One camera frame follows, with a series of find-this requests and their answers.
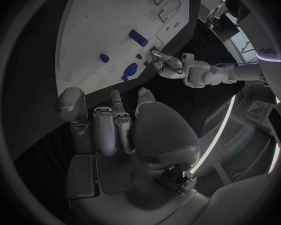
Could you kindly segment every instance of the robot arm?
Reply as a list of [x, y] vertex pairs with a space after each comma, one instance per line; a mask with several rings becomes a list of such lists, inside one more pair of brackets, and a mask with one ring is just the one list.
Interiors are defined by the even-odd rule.
[[176, 57], [165, 55], [156, 50], [151, 53], [152, 64], [161, 77], [183, 79], [184, 84], [192, 88], [204, 88], [206, 85], [213, 86], [220, 83], [232, 84], [237, 81], [267, 82], [257, 63], [237, 67], [226, 64], [218, 67], [209, 65], [204, 61], [195, 60], [191, 53], [184, 53], [182, 62]]

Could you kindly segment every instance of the robotic hand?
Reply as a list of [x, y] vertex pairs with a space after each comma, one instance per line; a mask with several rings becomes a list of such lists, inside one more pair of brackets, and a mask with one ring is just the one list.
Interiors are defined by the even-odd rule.
[[206, 85], [220, 83], [233, 84], [237, 81], [262, 81], [266, 83], [258, 63], [235, 67], [226, 64], [218, 67], [207, 62], [195, 60], [194, 54], [184, 53], [182, 62], [173, 56], [152, 50], [152, 64], [158, 74], [167, 79], [183, 79], [186, 86], [204, 88]]

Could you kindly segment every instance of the air vent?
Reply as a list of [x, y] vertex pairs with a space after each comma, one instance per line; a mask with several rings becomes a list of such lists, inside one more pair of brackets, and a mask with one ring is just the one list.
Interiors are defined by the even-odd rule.
[[248, 113], [260, 116], [263, 113], [265, 107], [266, 107], [265, 102], [254, 101], [247, 111]]

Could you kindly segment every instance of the light strip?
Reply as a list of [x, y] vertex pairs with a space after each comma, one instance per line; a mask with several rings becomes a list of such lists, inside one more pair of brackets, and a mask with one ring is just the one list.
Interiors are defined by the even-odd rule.
[[278, 62], [278, 63], [281, 63], [281, 59], [265, 58], [265, 57], [259, 56], [257, 53], [256, 53], [256, 57], [259, 58], [260, 60], [264, 60], [264, 61], [268, 61], [268, 62]]
[[202, 163], [205, 161], [205, 159], [208, 157], [208, 155], [211, 153], [212, 149], [215, 147], [217, 141], [219, 140], [225, 126], [226, 126], [226, 123], [228, 121], [228, 118], [230, 116], [230, 113], [231, 113], [231, 110], [232, 110], [232, 107], [233, 107], [233, 103], [236, 99], [236, 96], [234, 95], [232, 98], [231, 98], [231, 102], [229, 104], [229, 107], [228, 107], [228, 111], [225, 115], [225, 118], [222, 122], [222, 124], [220, 125], [219, 127], [219, 130], [217, 131], [217, 134], [215, 135], [213, 141], [211, 142], [211, 144], [209, 145], [209, 147], [207, 148], [206, 152], [203, 154], [203, 156], [200, 158], [200, 160], [198, 161], [198, 163], [190, 170], [190, 173], [191, 174], [194, 174], [195, 171], [197, 171], [197, 169], [202, 165]]
[[272, 163], [271, 163], [271, 165], [270, 165], [270, 168], [269, 168], [268, 173], [270, 173], [270, 172], [274, 169], [274, 167], [275, 167], [275, 165], [276, 165], [276, 162], [277, 162], [277, 160], [278, 160], [278, 157], [279, 157], [279, 153], [280, 153], [280, 147], [279, 147], [278, 144], [276, 143], [276, 148], [275, 148], [273, 160], [272, 160]]

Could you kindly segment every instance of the vent grille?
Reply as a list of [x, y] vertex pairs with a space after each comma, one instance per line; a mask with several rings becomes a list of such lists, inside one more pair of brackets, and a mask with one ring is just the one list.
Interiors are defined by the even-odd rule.
[[249, 113], [260, 116], [266, 107], [266, 103], [261, 101], [254, 101], [247, 110]]

